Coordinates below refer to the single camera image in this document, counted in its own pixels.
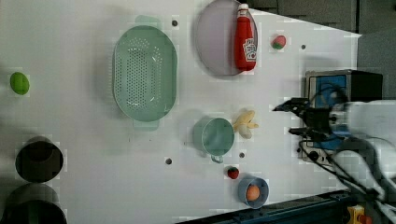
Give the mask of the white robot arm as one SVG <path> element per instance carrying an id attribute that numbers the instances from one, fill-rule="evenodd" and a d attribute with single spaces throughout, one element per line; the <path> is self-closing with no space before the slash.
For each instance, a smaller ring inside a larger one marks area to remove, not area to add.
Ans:
<path id="1" fill-rule="evenodd" d="M 395 102 L 343 102 L 330 107 L 314 108 L 305 98 L 291 98 L 275 107 L 276 111 L 291 112 L 300 118 L 303 128 L 291 128 L 289 133 L 305 141 L 322 144 L 336 139 L 339 147 L 327 158 L 335 168 L 334 174 L 344 185 L 361 190 L 367 188 L 345 170 L 335 158 L 344 151 L 352 151 L 364 159 L 365 167 L 383 190 L 383 199 L 395 200 L 395 182 L 385 176 L 380 154 L 395 148 Z"/>

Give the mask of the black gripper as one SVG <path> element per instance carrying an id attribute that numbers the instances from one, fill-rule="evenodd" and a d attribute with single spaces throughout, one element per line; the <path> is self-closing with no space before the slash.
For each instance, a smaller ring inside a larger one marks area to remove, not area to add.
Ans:
<path id="1" fill-rule="evenodd" d="M 314 142 L 324 142 L 332 134 L 330 127 L 330 108 L 309 107 L 307 98 L 290 98 L 281 105 L 277 105 L 274 111 L 302 112 L 305 127 L 290 128 L 289 133 L 302 136 Z"/>

